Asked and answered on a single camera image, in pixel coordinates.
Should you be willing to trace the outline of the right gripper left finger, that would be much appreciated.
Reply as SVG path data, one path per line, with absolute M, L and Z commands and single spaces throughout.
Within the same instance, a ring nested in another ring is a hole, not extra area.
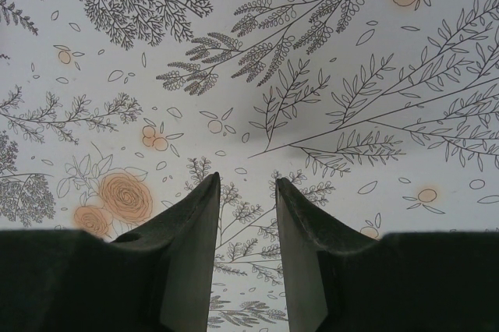
M 221 180 L 208 175 L 183 200 L 120 235 L 112 247 L 131 287 L 114 303 L 113 331 L 205 331 Z

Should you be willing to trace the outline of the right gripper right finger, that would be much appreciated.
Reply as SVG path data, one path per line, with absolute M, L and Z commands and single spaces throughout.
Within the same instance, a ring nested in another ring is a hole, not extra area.
M 326 331 L 344 309 L 338 269 L 375 243 L 309 201 L 286 178 L 275 201 L 290 331 Z

